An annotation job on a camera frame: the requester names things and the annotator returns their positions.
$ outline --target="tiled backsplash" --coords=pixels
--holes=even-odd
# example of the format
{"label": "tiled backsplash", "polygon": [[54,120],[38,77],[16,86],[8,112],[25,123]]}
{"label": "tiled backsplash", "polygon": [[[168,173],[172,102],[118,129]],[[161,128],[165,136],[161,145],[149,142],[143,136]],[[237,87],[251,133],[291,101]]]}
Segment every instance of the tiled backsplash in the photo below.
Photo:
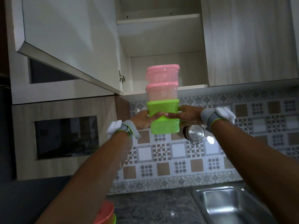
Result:
{"label": "tiled backsplash", "polygon": [[[297,88],[180,98],[180,105],[226,106],[236,114],[235,125],[283,154],[299,159]],[[131,103],[131,114],[146,102]],[[110,194],[213,184],[241,180],[212,134],[191,145],[182,132],[153,135],[140,131]]]}

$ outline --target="red bowl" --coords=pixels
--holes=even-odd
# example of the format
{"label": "red bowl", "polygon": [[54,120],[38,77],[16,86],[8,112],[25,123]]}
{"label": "red bowl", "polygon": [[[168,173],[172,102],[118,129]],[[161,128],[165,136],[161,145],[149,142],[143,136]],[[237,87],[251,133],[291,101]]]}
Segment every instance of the red bowl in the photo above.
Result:
{"label": "red bowl", "polygon": [[105,200],[94,220],[94,224],[111,224],[113,221],[114,205]]}

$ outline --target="metal hinge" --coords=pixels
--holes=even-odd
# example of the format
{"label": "metal hinge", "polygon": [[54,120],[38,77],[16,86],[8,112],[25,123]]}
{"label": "metal hinge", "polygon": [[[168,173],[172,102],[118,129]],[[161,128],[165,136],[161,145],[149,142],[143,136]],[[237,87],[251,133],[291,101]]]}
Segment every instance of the metal hinge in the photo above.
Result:
{"label": "metal hinge", "polygon": [[118,70],[118,72],[119,72],[119,81],[120,82],[125,82],[126,81],[125,76],[121,75],[121,71]]}

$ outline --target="granite countertop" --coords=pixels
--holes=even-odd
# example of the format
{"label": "granite countertop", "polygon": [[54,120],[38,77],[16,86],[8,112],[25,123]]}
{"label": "granite countertop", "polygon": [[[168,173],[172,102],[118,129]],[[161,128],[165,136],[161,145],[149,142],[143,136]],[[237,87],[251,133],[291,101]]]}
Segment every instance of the granite countertop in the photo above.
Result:
{"label": "granite countertop", "polygon": [[192,192],[194,189],[220,187],[244,187],[243,182],[202,185],[186,188],[164,189],[139,193],[107,196],[114,203],[118,224],[125,223],[201,223],[206,224]]}

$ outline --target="sink basin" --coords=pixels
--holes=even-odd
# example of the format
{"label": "sink basin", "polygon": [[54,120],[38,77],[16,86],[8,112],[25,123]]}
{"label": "sink basin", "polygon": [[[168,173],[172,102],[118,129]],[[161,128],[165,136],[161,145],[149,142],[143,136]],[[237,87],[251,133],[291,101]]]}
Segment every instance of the sink basin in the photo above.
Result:
{"label": "sink basin", "polygon": [[199,189],[193,196],[208,224],[278,223],[264,204],[242,188]]}

